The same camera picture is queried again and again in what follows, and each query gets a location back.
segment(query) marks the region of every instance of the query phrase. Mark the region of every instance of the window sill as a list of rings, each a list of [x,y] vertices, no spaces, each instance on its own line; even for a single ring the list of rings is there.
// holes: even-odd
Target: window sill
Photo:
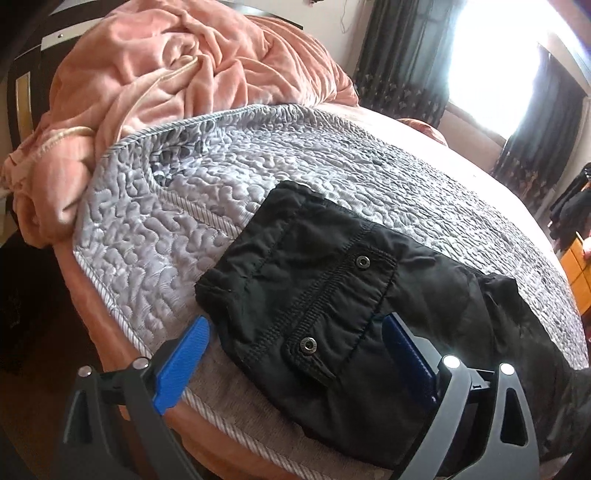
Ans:
[[[456,117],[461,118],[467,124],[473,126],[478,131],[480,131],[483,134],[485,134],[488,138],[490,138],[494,143],[496,143],[497,145],[499,145],[501,148],[503,148],[505,146],[505,143],[506,143],[505,138],[503,138],[502,136],[500,136],[498,133],[493,132],[493,130],[491,130],[491,129],[487,128],[487,127],[483,127],[481,124],[479,124],[476,121],[476,119],[472,115],[470,115],[464,109],[462,109],[462,108],[458,107],[457,105],[453,104],[451,101],[448,101],[448,103],[447,103],[447,105],[445,107],[445,110],[447,110],[448,112],[452,113]]]

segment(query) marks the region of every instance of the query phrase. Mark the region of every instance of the snap button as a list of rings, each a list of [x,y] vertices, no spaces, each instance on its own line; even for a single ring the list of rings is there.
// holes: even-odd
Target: snap button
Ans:
[[[302,338],[300,342],[300,350],[305,355],[312,355],[316,351],[317,347],[318,344],[312,337]]]
[[[361,270],[368,269],[369,263],[369,258],[367,258],[365,255],[360,255],[357,257],[357,260],[355,260],[355,265],[357,265],[357,267]]]

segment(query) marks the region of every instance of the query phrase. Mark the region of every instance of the crumpled blanket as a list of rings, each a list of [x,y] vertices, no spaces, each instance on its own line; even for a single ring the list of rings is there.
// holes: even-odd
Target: crumpled blanket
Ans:
[[[23,237],[71,235],[98,158],[145,127],[254,103],[357,105],[353,84],[315,39],[215,0],[132,0],[74,46],[50,110],[4,161]]]

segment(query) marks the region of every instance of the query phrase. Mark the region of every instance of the cargo pocket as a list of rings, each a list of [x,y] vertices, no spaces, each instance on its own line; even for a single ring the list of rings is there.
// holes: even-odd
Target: cargo pocket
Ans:
[[[329,387],[352,356],[392,282],[394,257],[349,248],[282,346],[285,360]]]

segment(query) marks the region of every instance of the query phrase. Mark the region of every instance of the bright window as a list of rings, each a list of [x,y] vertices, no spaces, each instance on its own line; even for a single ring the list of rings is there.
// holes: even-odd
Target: bright window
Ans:
[[[546,30],[540,0],[467,0],[457,22],[450,100],[509,138],[524,116]]]

